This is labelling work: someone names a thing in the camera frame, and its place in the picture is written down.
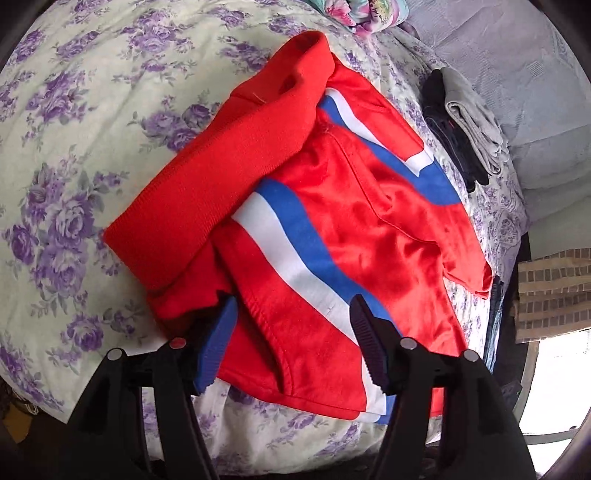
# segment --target black garment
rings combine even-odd
[[[431,132],[443,145],[460,171],[468,192],[474,192],[476,183],[488,185],[488,173],[478,160],[464,130],[445,110],[445,86],[441,70],[433,70],[421,90],[423,117]]]

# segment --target folded clothing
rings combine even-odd
[[[219,378],[261,400],[387,422],[349,321],[372,311],[432,351],[466,348],[443,277],[492,273],[443,170],[326,37],[294,37],[106,230],[166,331],[241,300]],[[436,392],[432,415],[441,414]]]
[[[447,113],[464,130],[486,171],[498,175],[509,161],[509,148],[495,115],[460,72],[443,67],[441,75]]]
[[[369,35],[408,18],[405,0],[306,0],[357,35]]]
[[[433,70],[421,89],[425,122],[447,151],[459,170],[466,190],[476,189],[476,182],[488,185],[488,173],[476,156],[464,130],[446,111],[446,91],[441,70]]]

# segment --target brown checkered fabric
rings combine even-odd
[[[564,250],[519,264],[517,342],[591,327],[591,249]]]

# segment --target bed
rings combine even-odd
[[[0,74],[0,375],[18,394],[67,421],[110,348],[133,354],[164,342],[102,232],[233,87],[312,29],[435,152],[508,281],[527,229],[515,171],[509,163],[467,194],[418,103],[422,81],[445,63],[414,37],[399,28],[356,37],[299,0],[58,0]],[[482,354],[489,303],[446,287]],[[161,458],[150,390],[143,400],[150,455]],[[317,468],[376,448],[385,432],[268,404],[220,380],[194,408],[220,474]],[[439,430],[433,419],[428,440]]]

